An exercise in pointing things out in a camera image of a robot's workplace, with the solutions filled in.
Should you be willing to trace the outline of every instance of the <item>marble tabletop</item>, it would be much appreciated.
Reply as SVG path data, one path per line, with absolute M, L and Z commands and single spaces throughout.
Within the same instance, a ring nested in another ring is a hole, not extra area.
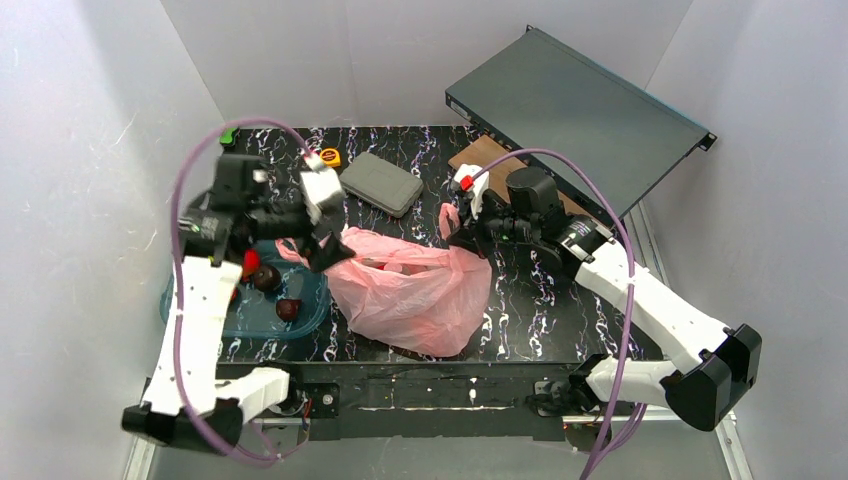
M 374 230 L 427 246 L 445 247 L 438 234 L 437 215 L 451 202 L 448 183 L 453 170 L 448 160 L 479 135 L 472 127 L 371 127 L 299 129 L 310 148 L 333 147 L 342 154 L 342 167 L 362 152 L 393 162 L 424 181 L 424 192 L 401 219 L 394 219 L 367 203 L 348 196 L 344 217 L 336 225 Z M 292 174 L 302 168 L 295 161 L 295 142 L 276 129 L 242 130 L 236 153 L 259 154 L 275 166 L 275 194 L 290 198 Z M 555 361 L 582 362 L 598 352 L 615 353 L 621 337 L 622 316 L 592 292 L 557 272 L 542 269 L 535 253 L 499 248 L 492 262 L 492 287 L 482 325 L 457 356 L 437 359 L 393 348 L 348 330 L 335 306 L 311 335 L 291 341 L 224 338 L 221 362 L 243 361 Z M 632 331 L 635 358 L 660 359 L 659 348 L 638 329 Z

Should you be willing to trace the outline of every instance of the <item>cable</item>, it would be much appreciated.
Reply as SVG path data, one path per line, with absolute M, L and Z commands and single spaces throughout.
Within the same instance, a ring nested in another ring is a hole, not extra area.
M 606 198 L 604 198 L 604 196 L 598 190 L 598 187 L 596 187 L 595 184 L 592 183 L 589 177 L 586 176 L 586 174 L 583 173 L 583 171 L 580 170 L 580 168 L 574 162 L 566 158 L 564 155 L 545 148 L 522 148 L 520 150 L 515 150 L 507 153 L 506 155 L 498 158 L 497 160 L 483 167 L 483 169 L 481 169 L 479 172 L 475 173 L 473 177 L 471 177 L 472 182 L 476 180 L 480 175 L 483 175 L 484 173 L 498 166 L 500 163 L 506 161 L 507 159 L 518 157 L 521 155 L 548 155 L 550 157 L 556 158 L 557 160 L 561 161 L 566 166 L 568 166 L 568 168 L 574 171 L 574 173 L 577 174 L 577 176 L 580 177 L 581 180 L 583 180 L 583 183 L 585 183 L 586 186 L 589 187 L 589 190 L 591 190 L 592 193 L 595 194 L 595 197 L 597 197 L 598 201 L 601 202 L 601 205 L 604 207 L 604 210 L 606 210 L 609 216 L 612 218 L 616 230 L 618 230 L 618 233 L 621 235 L 621 243 L 624 245 L 624 251 L 627 255 L 627 275 L 632 279 L 633 276 L 636 274 L 636 261 L 633 256 L 633 245 L 630 242 L 630 237 L 627 235 L 627 230 L 625 230 L 624 225 L 621 224 L 621 220 L 618 219 L 618 215 L 615 214 L 615 211 L 613 211 L 609 202 L 607 202 Z M 633 291 L 634 285 L 631 282 L 630 285 L 627 286 L 627 302 L 625 303 L 624 307 L 624 324 L 621 328 L 621 345 L 619 346 L 618 350 L 618 365 L 615 369 L 615 378 L 612 383 L 612 389 L 610 392 L 610 398 L 608 403 L 609 405 L 615 405 L 615 402 L 618 400 L 618 393 L 621 390 L 621 378 L 624 375 L 624 363 L 627 360 L 627 347 L 630 344 L 630 319 L 633 316 Z M 592 473 L 595 467 L 598 466 L 601 460 L 603 460 L 609 452 L 623 445 L 624 442 L 626 442 L 633 435 L 633 433 L 635 433 L 636 428 L 641 422 L 642 416 L 644 416 L 644 412 L 642 413 L 642 415 L 639 415 L 638 413 L 641 407 L 641 404 L 637 405 L 637 410 L 634 411 L 634 415 L 631 415 L 627 424 L 622 429 L 625 433 L 625 436 L 621 437 L 620 442 L 617 441 L 619 440 L 619 436 L 621 436 L 619 434 L 618 436 L 616 436 L 616 438 L 613 439 L 612 442 L 610 442 L 610 445 L 608 445 L 607 448 L 603 448 L 604 438 L 606 437 L 607 432 L 609 432 L 610 430 L 610 424 L 612 423 L 613 416 L 613 409 L 607 409 L 608 411 L 604 414 L 604 420 L 601 422 L 601 430 L 598 433 L 598 439 L 595 440 L 595 445 L 592 446 L 592 452 L 589 454 L 589 459 L 586 461 L 586 466 L 583 469 L 583 473 L 580 474 L 580 480 L 585 480 L 589 478 L 589 475 Z
M 191 168 L 195 163 L 200 159 L 201 153 L 217 138 L 219 138 L 225 130 L 229 128 L 239 128 L 244 127 L 246 125 L 255 125 L 255 124 L 266 124 L 272 125 L 274 127 L 280 128 L 297 141 L 298 145 L 302 149 L 304 157 L 310 153 L 309 147 L 306 145 L 306 141 L 301 137 L 293 128 L 285 125 L 283 123 L 278 122 L 272 118 L 267 117 L 249 117 L 243 118 L 240 120 L 233 120 L 226 122 L 224 125 L 213 129 L 211 132 L 206 134 L 203 137 L 203 140 L 200 141 L 186 156 L 185 161 L 180 167 L 179 172 L 177 173 L 177 180 L 174 184 L 174 194 L 171 198 L 171 255 L 174 260 L 174 288 L 177 293 L 177 316 L 174 323 L 174 377 L 177 384 L 177 391 L 180 394 L 180 399 L 183 402 L 184 410 L 189 420 L 191 421 L 194 428 L 200 434 L 200 436 L 206 440 L 206 442 L 212 446 L 215 450 L 217 450 L 222 455 L 229 455 L 235 458 L 236 460 L 248 464 L 253 465 L 260 468 L 269 468 L 279 459 L 284 458 L 276 450 L 273 448 L 269 448 L 269 451 L 273 454 L 272 456 L 264 456 L 257 455 L 255 453 L 249 452 L 242 447 L 233 448 L 232 445 L 227 443 L 226 440 L 221 438 L 217 432 L 208 424 L 206 421 L 198 415 L 197 411 L 195 411 L 194 407 L 191 405 L 188 399 L 188 393 L 185 389 L 185 384 L 183 383 L 183 369 L 180 362 L 180 341 L 182 339 L 182 328 L 183 328 L 183 307 L 185 305 L 185 298 L 183 296 L 183 267 L 182 267 L 182 252 L 180 250 L 180 240 L 179 240 L 179 208 L 180 208 L 180 199 L 182 197 L 183 184 L 185 183 L 185 179 L 188 176 Z M 268 440 L 267 436 L 262 432 L 261 428 L 257 429 L 257 433 L 259 434 L 262 442 L 268 445 L 270 440 Z

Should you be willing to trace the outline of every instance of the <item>plastic bag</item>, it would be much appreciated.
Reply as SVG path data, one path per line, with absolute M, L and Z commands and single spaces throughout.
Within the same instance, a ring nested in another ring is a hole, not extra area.
M 442 238 L 457 224 L 456 208 L 443 204 Z M 425 355 L 459 354 L 483 323 L 492 267 L 457 247 L 431 248 L 351 227 L 342 241 L 356 252 L 325 273 L 330 293 L 350 330 Z M 303 261 L 283 240 L 280 255 Z

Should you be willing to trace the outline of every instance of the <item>gray box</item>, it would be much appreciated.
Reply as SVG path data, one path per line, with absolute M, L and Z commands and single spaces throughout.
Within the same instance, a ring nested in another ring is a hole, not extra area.
M 368 152 L 354 158 L 339 179 L 348 192 L 398 218 L 424 190 L 420 178 Z

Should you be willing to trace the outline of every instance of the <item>green object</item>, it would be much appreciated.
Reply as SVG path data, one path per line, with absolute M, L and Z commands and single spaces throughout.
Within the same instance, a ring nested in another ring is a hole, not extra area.
M 224 133 L 221 134 L 221 138 L 218 139 L 221 142 L 221 145 L 231 146 L 236 143 L 236 132 L 238 132 L 238 128 L 228 128 L 224 130 Z

